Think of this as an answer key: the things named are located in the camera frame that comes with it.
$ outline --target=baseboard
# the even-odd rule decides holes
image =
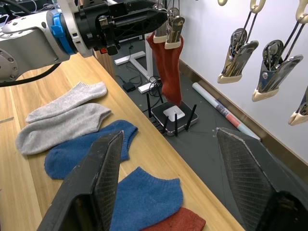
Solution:
[[[253,118],[248,116],[244,111],[231,102],[225,95],[219,92],[206,80],[201,78],[188,65],[180,60],[180,72],[187,76],[192,82],[198,82],[214,98],[220,101],[230,112],[238,117],[246,126],[248,126],[257,136],[261,138],[263,145],[287,165],[297,176],[308,184],[308,165],[292,150],[286,147],[282,142],[270,134]]]

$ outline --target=floor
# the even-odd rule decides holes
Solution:
[[[131,45],[133,46],[131,53],[145,51],[143,40],[134,39],[126,41],[121,43],[121,49],[117,55],[113,56],[113,60],[129,55],[128,48]],[[138,59],[138,62],[146,68],[145,57]],[[138,74],[138,72],[131,70],[131,68],[127,69],[126,64],[114,65],[114,67],[115,74],[117,75],[116,81],[120,86],[123,85],[121,78],[127,82]],[[155,61],[154,75],[158,76]],[[199,121],[196,125],[192,125],[189,131],[180,132],[178,137],[166,136],[166,139],[238,222],[243,224],[229,188],[226,170],[215,136],[217,127],[236,128],[192,88],[192,82],[187,77],[181,75],[180,79],[182,99],[191,108],[194,104],[197,104],[196,113],[198,114]],[[137,77],[133,81],[138,82],[139,80],[140,78]],[[148,83],[144,76],[142,76],[142,83]],[[141,94],[138,90],[127,94],[140,110],[144,111],[147,109],[146,94]],[[157,102],[157,100],[158,98],[150,97],[151,105]]]

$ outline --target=wooden table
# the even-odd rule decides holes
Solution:
[[[21,79],[46,69],[27,72]],[[47,152],[23,157],[15,147],[15,139],[26,126],[25,118],[30,112],[62,96],[79,81],[88,84],[103,81],[106,84],[108,94],[92,101],[112,109],[102,127],[124,119],[139,128],[129,150],[130,160],[121,163],[119,180],[138,166],[159,178],[179,177],[184,193],[183,206],[206,220],[205,231],[244,230],[98,61],[77,54],[41,80],[0,89],[2,231],[36,230],[57,193],[62,181],[52,180],[46,174],[44,160]]]

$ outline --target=red sock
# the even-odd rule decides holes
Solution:
[[[142,231],[202,231],[205,220],[186,208]]]
[[[147,38],[150,47],[156,58],[156,65],[163,83],[162,93],[168,101],[180,105],[181,87],[179,59],[183,49],[184,39],[181,36],[181,46],[175,49],[166,50],[165,43],[154,43],[154,33]]]

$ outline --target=clothes hanger clip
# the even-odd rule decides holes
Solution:
[[[173,7],[168,11],[168,36],[165,42],[165,49],[174,49],[181,46],[181,32],[185,23],[185,18],[180,16],[180,11]]]
[[[259,45],[258,41],[248,41],[257,15],[262,10],[264,4],[265,0],[261,0],[259,5],[256,5],[256,0],[251,0],[250,12],[244,28],[235,30],[231,35],[231,44],[228,48],[224,68],[218,77],[218,83],[234,83],[242,78],[242,71],[246,66],[246,63]],[[252,13],[255,13],[255,16],[252,21],[249,34],[247,35],[246,27]]]
[[[157,3],[153,6],[154,9],[158,9],[159,11],[165,11],[167,10],[164,8],[163,4]],[[154,37],[153,37],[153,42],[154,43],[163,43],[166,42],[168,38],[167,34],[167,21],[162,24],[155,32],[154,32]]]
[[[300,0],[299,9],[303,7],[303,3],[305,3],[305,9],[305,6],[308,4],[308,0]],[[308,22],[308,14],[302,13],[301,15],[298,15],[297,12],[297,23],[285,45],[283,45],[283,42],[281,40],[274,40],[268,43],[263,50],[263,61],[261,65],[259,83],[252,95],[252,101],[254,102],[264,100],[276,95],[279,91],[280,84],[285,80],[285,78],[287,78],[287,76],[291,73],[294,67],[304,58],[302,55],[297,55],[289,58],[299,35],[301,34],[305,24]],[[283,52],[290,43],[293,35],[295,34],[300,24],[302,25],[297,35],[295,36],[295,39],[286,57],[282,59]]]
[[[274,40],[264,48],[259,83],[252,96],[253,102],[276,95],[280,84],[294,67],[303,60],[302,55],[297,55],[283,61],[281,58],[283,50],[283,42],[280,40]]]
[[[293,112],[291,118],[289,119],[289,125],[294,126],[296,124],[301,124],[308,121],[308,87],[306,89],[305,95],[303,97],[300,106],[296,112]]]

